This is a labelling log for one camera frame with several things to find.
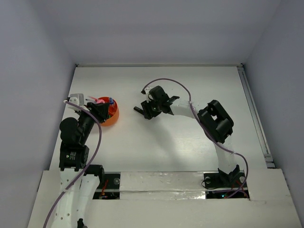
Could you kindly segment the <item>pink patterned tube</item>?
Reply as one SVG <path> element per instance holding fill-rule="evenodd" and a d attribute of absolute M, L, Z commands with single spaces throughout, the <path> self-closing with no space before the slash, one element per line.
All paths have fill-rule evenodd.
<path fill-rule="evenodd" d="M 104 101 L 103 99 L 98 99 L 98 100 L 96 101 L 96 103 L 97 103 L 97 104 L 104 104 L 105 101 Z"/>

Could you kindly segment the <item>orange round organizer container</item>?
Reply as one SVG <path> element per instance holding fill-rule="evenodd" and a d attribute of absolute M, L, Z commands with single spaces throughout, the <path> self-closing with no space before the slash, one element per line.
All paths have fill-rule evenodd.
<path fill-rule="evenodd" d="M 106 103 L 109 103 L 109 97 L 105 96 L 105 97 L 100 97 L 98 99 L 103 99 Z M 110 105 L 108 113 L 109 113 L 109 115 L 111 115 L 113 117 L 110 118 L 110 119 L 107 119 L 104 123 L 101 124 L 101 126 L 104 126 L 104 127 L 112 126 L 112 125 L 114 125 L 118 121 L 118 118 L 119 118 L 119 108 L 118 108 L 117 102 L 116 102 L 115 106 L 111 106 Z"/>

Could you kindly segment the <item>clear spray bottle blue cap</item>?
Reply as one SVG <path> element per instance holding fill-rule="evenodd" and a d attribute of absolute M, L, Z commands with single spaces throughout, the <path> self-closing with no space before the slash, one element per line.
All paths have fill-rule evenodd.
<path fill-rule="evenodd" d="M 110 103 L 111 106 L 115 106 L 116 105 L 116 102 L 111 97 L 109 97 L 109 103 Z"/>

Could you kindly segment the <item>purple cap highlighter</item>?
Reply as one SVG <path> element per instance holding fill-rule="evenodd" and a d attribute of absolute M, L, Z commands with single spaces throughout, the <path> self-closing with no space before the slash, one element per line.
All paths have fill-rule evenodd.
<path fill-rule="evenodd" d="M 140 114 L 144 114 L 144 111 L 141 108 L 137 107 L 137 106 L 135 106 L 133 109 L 135 111 L 137 111 L 138 113 L 140 113 Z"/>

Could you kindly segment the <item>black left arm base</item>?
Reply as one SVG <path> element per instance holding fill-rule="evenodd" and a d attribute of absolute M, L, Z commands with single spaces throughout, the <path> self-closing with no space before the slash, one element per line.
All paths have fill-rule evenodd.
<path fill-rule="evenodd" d="M 97 187 L 94 200 L 119 200 L 120 199 L 120 172 L 105 173 L 104 181 Z"/>

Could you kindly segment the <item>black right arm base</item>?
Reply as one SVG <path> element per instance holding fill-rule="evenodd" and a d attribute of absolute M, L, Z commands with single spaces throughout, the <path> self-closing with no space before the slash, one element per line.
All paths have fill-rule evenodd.
<path fill-rule="evenodd" d="M 244 180 L 244 172 L 239 173 L 229 183 L 220 180 L 219 173 L 207 172 L 204 173 L 201 185 L 206 190 L 206 199 L 249 199 L 249 191 Z"/>

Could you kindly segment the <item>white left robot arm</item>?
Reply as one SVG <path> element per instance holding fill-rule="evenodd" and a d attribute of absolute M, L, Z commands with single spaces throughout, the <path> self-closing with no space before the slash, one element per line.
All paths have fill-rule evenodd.
<path fill-rule="evenodd" d="M 93 165 L 88 159 L 86 141 L 95 124 L 108 118 L 109 103 L 88 103 L 84 107 L 67 102 L 77 109 L 79 118 L 64 119 L 59 126 L 60 195 L 47 218 L 54 215 L 52 228 L 84 228 L 85 218 L 97 188 L 105 183 L 102 165 Z"/>

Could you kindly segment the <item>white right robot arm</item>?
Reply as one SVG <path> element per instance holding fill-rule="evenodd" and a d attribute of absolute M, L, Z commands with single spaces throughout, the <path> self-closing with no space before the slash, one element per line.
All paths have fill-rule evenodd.
<path fill-rule="evenodd" d="M 231 188 L 240 173 L 235 161 L 231 135 L 234 122 L 217 100 L 212 100 L 199 109 L 191 100 L 182 101 L 178 96 L 169 97 L 161 86 L 142 90 L 145 100 L 141 103 L 144 118 L 150 120 L 159 114 L 185 116 L 195 119 L 205 135 L 213 142 L 218 158 L 218 172 L 215 179 L 222 188 Z"/>

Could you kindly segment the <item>aluminium rail on right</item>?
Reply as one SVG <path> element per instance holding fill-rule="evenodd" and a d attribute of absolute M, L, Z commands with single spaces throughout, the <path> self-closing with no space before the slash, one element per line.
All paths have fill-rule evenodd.
<path fill-rule="evenodd" d="M 253 124 L 254 124 L 255 130 L 256 130 L 256 133 L 257 133 L 257 138 L 258 138 L 258 141 L 259 141 L 259 144 L 260 144 L 260 147 L 261 147 L 261 150 L 262 150 L 265 162 L 266 162 L 266 166 L 268 169 L 276 169 L 275 161 L 270 152 L 268 142 L 266 139 L 266 135 L 264 133 L 264 130 L 263 130 L 263 127 L 262 127 L 262 124 L 261 124 L 261 121 L 260 121 L 260 118 L 259 118 L 259 115 L 257 112 L 257 108 L 256 108 L 256 105 L 255 105 L 255 102 L 254 102 L 254 99 L 253 99 L 253 96 L 252 96 L 252 93 L 251 93 L 251 90 L 249 87 L 249 83 L 248 83 L 247 76 L 246 76 L 243 65 L 238 66 L 237 71 L 238 71 L 239 78 L 240 78 L 240 81 L 241 81 L 241 84 L 242 84 L 242 87 L 243 87 L 243 90 L 245 93 L 247 104 L 249 106 L 249 110 L 251 113 L 251 117 L 253 120 Z"/>

